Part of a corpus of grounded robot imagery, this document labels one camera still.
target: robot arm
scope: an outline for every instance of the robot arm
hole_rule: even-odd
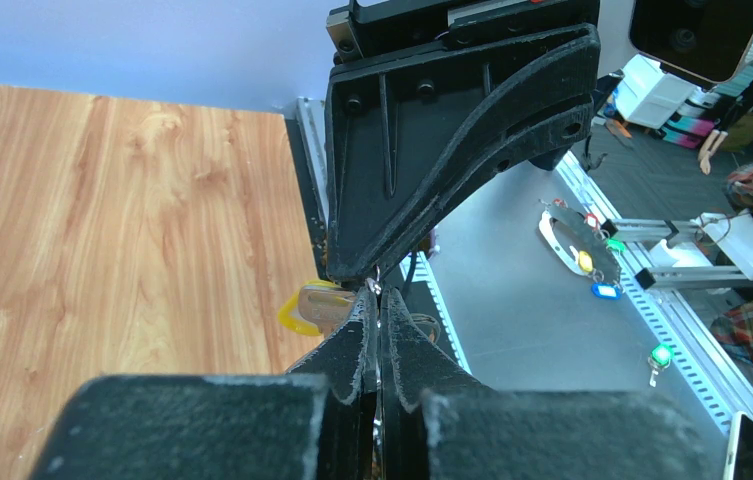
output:
[[[346,286],[497,173],[553,169],[588,135],[598,74],[636,50],[699,85],[753,60],[742,0],[352,0],[327,29],[327,274]]]

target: key ring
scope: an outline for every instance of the key ring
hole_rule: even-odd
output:
[[[599,230],[594,230],[594,238],[596,238],[597,240],[601,242],[605,242],[606,240],[611,238],[611,235],[609,234],[608,231],[599,229]]]
[[[594,270],[591,272],[591,280],[594,281],[594,283],[603,283],[603,280],[605,280],[606,276],[603,275],[603,272],[601,270]]]

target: key tag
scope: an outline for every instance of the key tag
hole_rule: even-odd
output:
[[[606,240],[606,246],[609,247],[609,250],[614,252],[623,253],[626,251],[626,245],[620,240],[615,240],[614,238]]]
[[[327,282],[325,280],[311,280],[310,282],[303,285],[303,287],[306,286],[338,288],[338,286],[334,283]],[[276,319],[279,320],[279,323],[281,323],[282,326],[292,332],[298,333],[300,335],[305,335],[307,337],[319,337],[323,335],[323,333],[320,331],[320,327],[304,319],[299,313],[299,308],[297,308],[297,305],[299,303],[299,293],[303,287],[300,287],[300,289],[298,289],[293,294],[293,296],[291,296],[291,298],[288,299],[288,301],[285,302],[284,305],[282,305],[282,308],[280,308],[279,311],[276,312]]]
[[[606,300],[620,300],[621,291],[614,285],[608,283],[596,282],[591,285],[591,292],[597,298],[605,298]]]
[[[591,230],[594,230],[595,232],[600,229],[600,219],[593,213],[585,215],[585,223],[587,223],[588,226],[591,227]]]
[[[664,343],[660,343],[650,352],[650,356],[647,357],[647,364],[650,365],[651,387],[656,386],[656,377],[667,370],[671,362],[673,362],[673,350]]]
[[[584,250],[576,254],[576,264],[579,265],[579,269],[585,272],[586,275],[590,275],[594,271],[594,259],[590,253]]]

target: key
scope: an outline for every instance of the key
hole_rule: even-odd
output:
[[[349,315],[355,293],[332,282],[303,285],[276,314],[279,323],[300,335],[319,337],[335,330]]]
[[[655,388],[655,386],[656,386],[656,377],[657,376],[659,376],[659,371],[656,370],[655,368],[652,369],[652,371],[650,372],[650,386],[651,387]]]
[[[299,291],[297,309],[303,320],[320,328],[324,335],[347,319],[355,293],[337,287],[305,285]]]

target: wooden table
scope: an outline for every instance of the wooden table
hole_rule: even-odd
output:
[[[0,479],[117,372],[282,372],[316,278],[279,115],[0,86]]]

